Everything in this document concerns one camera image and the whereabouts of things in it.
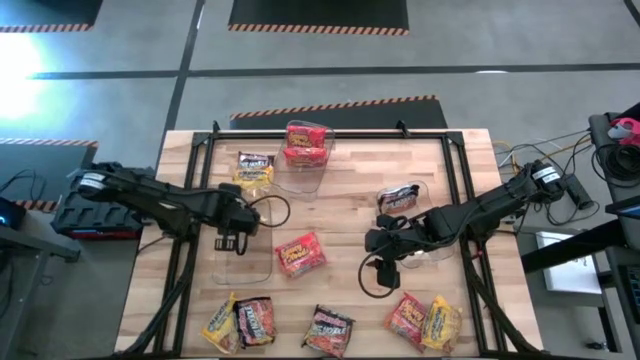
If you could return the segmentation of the black hazard-striped floor mat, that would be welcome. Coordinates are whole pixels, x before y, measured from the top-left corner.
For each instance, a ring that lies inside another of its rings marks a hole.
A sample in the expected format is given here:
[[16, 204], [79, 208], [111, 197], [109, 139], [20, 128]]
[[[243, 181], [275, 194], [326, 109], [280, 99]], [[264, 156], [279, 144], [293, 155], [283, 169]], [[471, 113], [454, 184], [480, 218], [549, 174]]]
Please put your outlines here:
[[103, 0], [0, 0], [0, 33], [86, 32]]
[[406, 0], [234, 0], [234, 32], [406, 36]]
[[0, 197], [55, 212], [73, 174], [92, 163], [98, 147], [95, 140], [0, 138]]
[[435, 95], [364, 100], [239, 112], [231, 115], [233, 130], [280, 129], [300, 120], [334, 129], [392, 129], [401, 121], [409, 129], [446, 129]]

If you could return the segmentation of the white box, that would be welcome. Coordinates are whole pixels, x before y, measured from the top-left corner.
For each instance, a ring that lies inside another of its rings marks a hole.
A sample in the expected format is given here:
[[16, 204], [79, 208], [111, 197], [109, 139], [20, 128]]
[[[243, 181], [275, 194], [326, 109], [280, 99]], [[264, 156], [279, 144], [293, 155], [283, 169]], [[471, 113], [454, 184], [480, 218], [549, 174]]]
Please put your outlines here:
[[592, 255], [543, 270], [546, 289], [554, 292], [601, 295]]

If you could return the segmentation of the black diagonal beam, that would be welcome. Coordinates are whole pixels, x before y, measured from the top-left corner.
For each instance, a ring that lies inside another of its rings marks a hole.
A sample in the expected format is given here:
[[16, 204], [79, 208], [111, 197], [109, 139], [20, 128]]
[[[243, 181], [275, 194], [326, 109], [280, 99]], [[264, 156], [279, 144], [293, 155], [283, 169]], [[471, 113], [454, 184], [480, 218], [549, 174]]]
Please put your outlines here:
[[606, 253], [612, 271], [620, 266], [640, 267], [640, 220], [614, 219], [521, 259], [524, 271], [530, 273], [601, 251]]

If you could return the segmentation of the grey equipment cart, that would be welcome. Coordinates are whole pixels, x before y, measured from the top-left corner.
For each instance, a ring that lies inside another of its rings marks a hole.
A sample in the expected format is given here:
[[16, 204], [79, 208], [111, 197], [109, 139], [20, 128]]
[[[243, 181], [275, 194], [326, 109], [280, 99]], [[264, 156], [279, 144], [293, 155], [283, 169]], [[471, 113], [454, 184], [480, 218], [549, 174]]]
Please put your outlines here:
[[590, 135], [595, 145], [591, 166], [609, 187], [614, 201], [640, 195], [640, 147], [620, 145], [607, 135], [611, 122], [620, 118], [640, 121], [640, 102], [622, 113], [604, 113], [589, 118]]

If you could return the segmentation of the pink and white tool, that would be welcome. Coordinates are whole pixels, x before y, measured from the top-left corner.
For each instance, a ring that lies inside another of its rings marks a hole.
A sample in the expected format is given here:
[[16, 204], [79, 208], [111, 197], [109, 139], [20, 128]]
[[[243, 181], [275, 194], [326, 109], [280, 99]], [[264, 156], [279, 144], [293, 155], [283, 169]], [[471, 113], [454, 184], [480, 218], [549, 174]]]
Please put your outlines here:
[[629, 117], [615, 119], [607, 135], [620, 145], [640, 147], [640, 121]]

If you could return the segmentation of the black tray left of table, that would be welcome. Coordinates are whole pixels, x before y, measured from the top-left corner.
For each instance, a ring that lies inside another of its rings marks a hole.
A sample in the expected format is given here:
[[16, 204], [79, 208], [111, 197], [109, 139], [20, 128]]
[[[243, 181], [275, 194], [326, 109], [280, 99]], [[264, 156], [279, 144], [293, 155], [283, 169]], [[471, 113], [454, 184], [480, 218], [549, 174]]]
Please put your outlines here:
[[80, 171], [70, 174], [70, 187], [61, 196], [51, 227], [60, 235], [75, 240], [139, 239], [143, 227], [151, 223], [141, 214], [109, 202], [92, 202], [78, 191]]

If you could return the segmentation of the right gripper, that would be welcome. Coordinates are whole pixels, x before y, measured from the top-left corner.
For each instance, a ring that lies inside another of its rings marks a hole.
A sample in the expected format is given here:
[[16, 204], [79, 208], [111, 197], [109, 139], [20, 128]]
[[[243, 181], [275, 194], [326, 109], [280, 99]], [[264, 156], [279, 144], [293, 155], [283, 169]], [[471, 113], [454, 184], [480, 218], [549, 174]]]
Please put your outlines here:
[[[413, 255], [419, 250], [419, 235], [416, 227], [417, 220], [410, 220], [406, 216], [391, 216], [381, 214], [376, 217], [376, 226], [365, 234], [365, 251], [380, 256], [385, 261], [401, 260]], [[376, 282], [379, 286], [397, 289], [400, 286], [400, 273], [397, 262], [388, 264], [381, 259], [374, 260]]]

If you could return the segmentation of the dark tablet screen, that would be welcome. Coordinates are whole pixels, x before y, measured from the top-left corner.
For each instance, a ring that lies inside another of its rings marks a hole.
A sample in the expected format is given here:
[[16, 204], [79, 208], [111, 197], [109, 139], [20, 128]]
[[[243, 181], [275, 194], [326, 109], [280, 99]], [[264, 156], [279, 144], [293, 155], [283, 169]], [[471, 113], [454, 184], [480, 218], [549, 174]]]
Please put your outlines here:
[[619, 217], [640, 220], [640, 195], [609, 204], [605, 207], [605, 212]]

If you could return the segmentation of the grey side desk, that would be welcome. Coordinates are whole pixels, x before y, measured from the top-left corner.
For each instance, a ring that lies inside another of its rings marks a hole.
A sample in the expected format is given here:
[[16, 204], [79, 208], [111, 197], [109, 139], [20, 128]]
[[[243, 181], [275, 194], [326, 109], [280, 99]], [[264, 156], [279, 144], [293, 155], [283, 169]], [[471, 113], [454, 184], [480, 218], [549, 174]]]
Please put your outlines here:
[[19, 230], [0, 227], [0, 360], [15, 356], [18, 337], [49, 258], [58, 256], [76, 262], [80, 255], [79, 246], [68, 239], [36, 236], [25, 230], [26, 219], [37, 212], [44, 213], [26, 209]]

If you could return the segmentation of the black device with blue light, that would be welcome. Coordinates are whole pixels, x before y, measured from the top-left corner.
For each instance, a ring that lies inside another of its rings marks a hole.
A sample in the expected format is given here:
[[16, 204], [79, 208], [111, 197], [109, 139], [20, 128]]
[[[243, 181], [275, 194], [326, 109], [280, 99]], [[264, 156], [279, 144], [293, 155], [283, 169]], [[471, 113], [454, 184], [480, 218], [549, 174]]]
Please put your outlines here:
[[19, 230], [25, 215], [25, 208], [0, 197], [0, 227]]

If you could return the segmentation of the yellow Maruchan ramen packet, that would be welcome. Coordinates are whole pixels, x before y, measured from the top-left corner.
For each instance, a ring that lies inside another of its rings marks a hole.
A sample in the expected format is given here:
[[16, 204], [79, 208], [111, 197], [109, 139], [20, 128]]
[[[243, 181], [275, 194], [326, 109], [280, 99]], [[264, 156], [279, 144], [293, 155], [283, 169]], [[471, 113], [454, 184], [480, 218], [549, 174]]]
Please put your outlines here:
[[234, 306], [237, 298], [231, 293], [228, 299], [210, 318], [201, 330], [201, 335], [218, 350], [227, 355], [233, 355], [240, 347], [237, 320]]
[[422, 326], [420, 343], [428, 348], [450, 354], [462, 328], [462, 309], [450, 305], [437, 295]]
[[233, 176], [233, 183], [243, 190], [263, 189], [271, 184], [273, 168], [238, 170]]

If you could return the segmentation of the black power brick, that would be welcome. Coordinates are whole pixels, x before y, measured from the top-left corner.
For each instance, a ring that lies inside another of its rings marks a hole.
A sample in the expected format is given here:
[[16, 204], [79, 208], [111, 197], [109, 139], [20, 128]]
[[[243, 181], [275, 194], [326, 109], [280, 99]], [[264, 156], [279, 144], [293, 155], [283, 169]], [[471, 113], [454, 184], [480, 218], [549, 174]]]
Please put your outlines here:
[[566, 192], [578, 210], [586, 210], [595, 205], [595, 202], [575, 174], [565, 174], [563, 180], [566, 185]]

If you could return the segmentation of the dark keyboard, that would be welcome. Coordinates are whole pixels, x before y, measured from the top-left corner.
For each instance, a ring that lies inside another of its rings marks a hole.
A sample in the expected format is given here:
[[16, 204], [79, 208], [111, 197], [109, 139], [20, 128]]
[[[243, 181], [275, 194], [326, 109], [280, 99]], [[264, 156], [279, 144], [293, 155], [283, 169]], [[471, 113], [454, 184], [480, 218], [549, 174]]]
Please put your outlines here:
[[634, 321], [640, 325], [640, 266], [623, 265], [619, 272]]

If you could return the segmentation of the clear plastic bin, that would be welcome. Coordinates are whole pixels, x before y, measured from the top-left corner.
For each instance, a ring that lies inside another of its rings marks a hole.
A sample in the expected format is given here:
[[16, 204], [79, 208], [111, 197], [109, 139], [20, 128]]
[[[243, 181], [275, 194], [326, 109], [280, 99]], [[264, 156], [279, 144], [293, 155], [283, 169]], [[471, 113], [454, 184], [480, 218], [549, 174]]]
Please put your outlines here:
[[[271, 228], [260, 225], [258, 232], [249, 236], [243, 256], [214, 249], [213, 281], [218, 285], [249, 285], [268, 280], [273, 271], [272, 233]], [[236, 234], [228, 232], [227, 237], [235, 237]], [[221, 231], [215, 239], [219, 237], [224, 237]]]
[[[431, 201], [431, 198], [429, 195], [428, 186], [424, 182], [419, 180], [409, 181], [406, 183], [402, 183], [400, 185], [384, 188], [377, 193], [377, 196], [383, 190], [392, 189], [392, 188], [396, 188], [396, 187], [408, 185], [408, 184], [415, 184], [420, 186], [420, 191], [419, 191], [419, 196], [417, 198], [416, 206], [401, 213], [387, 214], [387, 215], [391, 215], [394, 217], [406, 216], [408, 218], [413, 218], [433, 207], [433, 202]], [[378, 210], [378, 205], [377, 205], [377, 214], [381, 215], [381, 213]], [[424, 251], [417, 251], [413, 255], [406, 256], [403, 260], [400, 261], [400, 264], [406, 269], [417, 269], [423, 265], [426, 265], [427, 263], [437, 263], [437, 262], [446, 260], [452, 257], [454, 253], [455, 253], [455, 250], [453, 246], [439, 248], [429, 253], [426, 253]]]
[[[286, 145], [286, 133], [289, 125], [304, 125], [313, 127], [323, 127], [327, 129], [325, 136], [324, 148], [328, 151], [327, 162], [321, 167], [291, 167], [286, 164], [283, 150], [288, 148]], [[285, 127], [284, 139], [275, 154], [273, 162], [273, 177], [271, 185], [278, 191], [297, 197], [312, 201], [316, 198], [317, 191], [323, 181], [329, 159], [334, 149], [335, 132], [332, 128], [325, 125], [302, 121], [291, 120]]]

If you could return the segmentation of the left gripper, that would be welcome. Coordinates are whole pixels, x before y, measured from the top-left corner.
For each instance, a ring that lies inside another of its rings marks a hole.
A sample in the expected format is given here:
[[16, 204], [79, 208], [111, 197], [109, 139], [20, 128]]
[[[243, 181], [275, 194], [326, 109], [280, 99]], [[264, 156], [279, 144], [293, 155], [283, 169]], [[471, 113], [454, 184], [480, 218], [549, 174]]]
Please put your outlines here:
[[235, 237], [219, 237], [214, 241], [214, 249], [235, 252], [243, 256], [248, 248], [249, 236], [259, 229], [260, 214], [242, 196], [242, 188], [232, 183], [220, 183], [215, 190], [218, 196], [213, 226], [239, 232]]

